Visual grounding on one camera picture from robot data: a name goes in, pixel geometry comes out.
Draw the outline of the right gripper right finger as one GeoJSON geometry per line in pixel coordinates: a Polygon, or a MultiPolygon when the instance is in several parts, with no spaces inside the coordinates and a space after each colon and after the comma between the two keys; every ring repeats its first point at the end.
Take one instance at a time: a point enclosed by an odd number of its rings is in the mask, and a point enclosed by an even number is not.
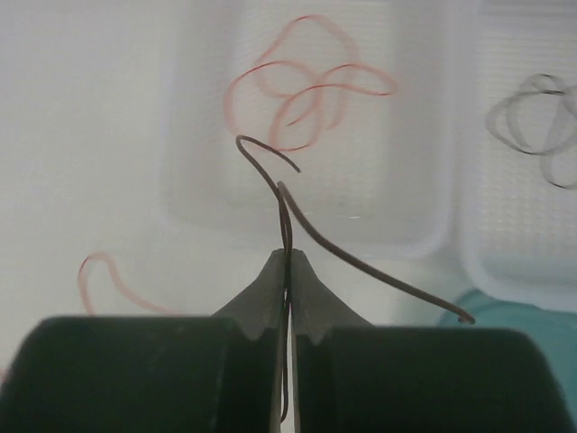
{"type": "Polygon", "coordinates": [[[543,352],[508,329],[376,327],[292,254],[298,432],[573,432],[543,352]]]}

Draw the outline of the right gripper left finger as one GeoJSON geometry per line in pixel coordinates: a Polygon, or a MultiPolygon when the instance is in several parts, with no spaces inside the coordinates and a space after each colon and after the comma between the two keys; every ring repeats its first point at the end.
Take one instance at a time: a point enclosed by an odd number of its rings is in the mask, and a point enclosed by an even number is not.
{"type": "Polygon", "coordinates": [[[1,387],[4,432],[277,432],[285,257],[210,316],[45,318],[1,387]]]}

